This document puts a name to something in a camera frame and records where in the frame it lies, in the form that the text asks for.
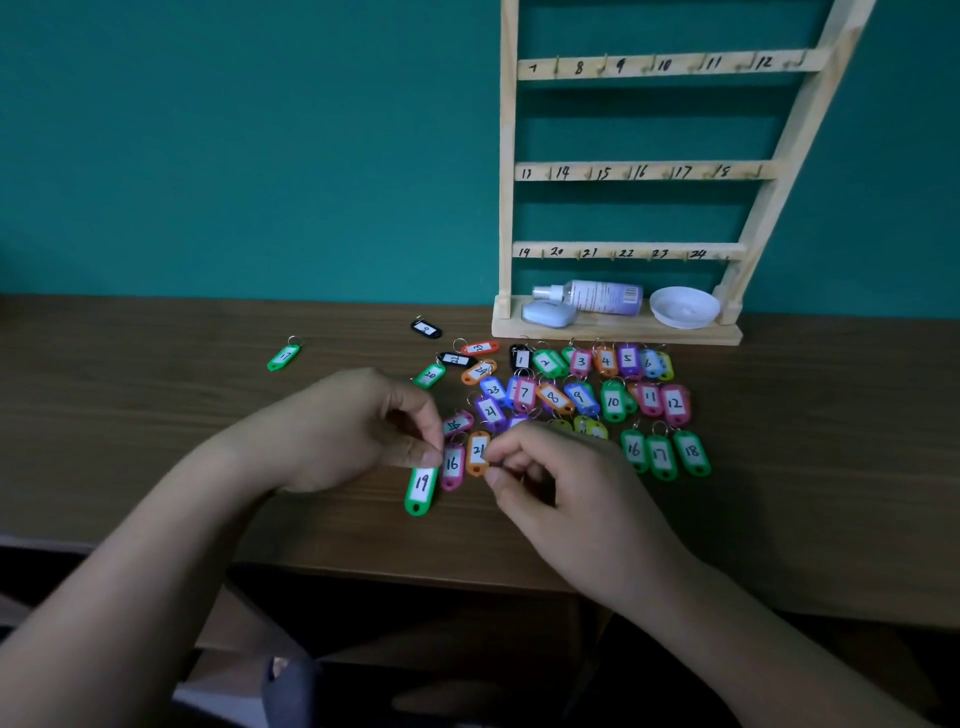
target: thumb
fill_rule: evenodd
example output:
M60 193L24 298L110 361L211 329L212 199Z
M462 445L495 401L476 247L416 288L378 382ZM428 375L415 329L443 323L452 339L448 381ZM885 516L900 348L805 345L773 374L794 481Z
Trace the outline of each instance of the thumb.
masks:
M500 510L536 545L535 539L544 522L553 515L553 508L533 497L523 483L503 468L491 465L484 477Z
M410 435L397 433L385 445L380 455L381 465L399 468L439 468L444 456L429 443Z

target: right hand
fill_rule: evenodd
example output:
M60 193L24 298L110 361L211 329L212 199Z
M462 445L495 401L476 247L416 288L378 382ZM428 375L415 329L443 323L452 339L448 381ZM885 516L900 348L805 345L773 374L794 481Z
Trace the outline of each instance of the right hand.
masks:
M577 591L646 621L663 590L700 568L670 529L619 448L606 440L521 423L487 447L486 478L500 509ZM517 479L556 480L556 505Z

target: white bowl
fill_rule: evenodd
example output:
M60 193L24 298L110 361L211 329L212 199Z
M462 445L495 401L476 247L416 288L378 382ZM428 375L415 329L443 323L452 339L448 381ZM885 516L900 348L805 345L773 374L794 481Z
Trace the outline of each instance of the white bowl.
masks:
M713 323L720 313L720 302L697 288L672 285L654 292L650 297L650 310L664 326L703 328Z

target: wooden base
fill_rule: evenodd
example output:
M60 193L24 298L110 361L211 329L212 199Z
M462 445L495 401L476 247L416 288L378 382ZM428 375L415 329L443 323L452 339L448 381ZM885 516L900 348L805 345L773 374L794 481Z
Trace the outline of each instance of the wooden base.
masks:
M639 316L613 316L605 313L586 313L581 311L577 320L566 328L548 328L537 324L528 324L520 318L521 307L531 296L513 296L510 316L505 317L502 306L493 305L492 334L502 339L522 339L524 337L544 341L576 339L578 341L638 341L646 344L705 344L712 346L735 347L743 338L736 326L710 324L706 328L684 330L666 327L654 318L650 304L646 299Z

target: wooden frame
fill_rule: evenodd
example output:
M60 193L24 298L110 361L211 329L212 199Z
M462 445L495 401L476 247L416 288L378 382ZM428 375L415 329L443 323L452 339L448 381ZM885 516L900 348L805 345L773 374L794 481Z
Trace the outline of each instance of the wooden frame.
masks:
M700 52L640 56L517 59L519 0L500 3L500 285L493 305L492 333L505 338L640 339L663 343L736 345L743 295L780 212L800 173L830 101L847 69L876 0L834 0L815 48L770 51ZM771 159L650 161L529 161L515 159L516 83L560 80L805 73ZM639 243L514 241L515 182L646 182L672 180L761 181L756 200L736 243ZM717 321L708 328L681 331L657 322L646 303L636 317L585 314L559 331L527 324L520 307L529 296L514 296L514 257L648 260L724 260L729 264L713 295Z

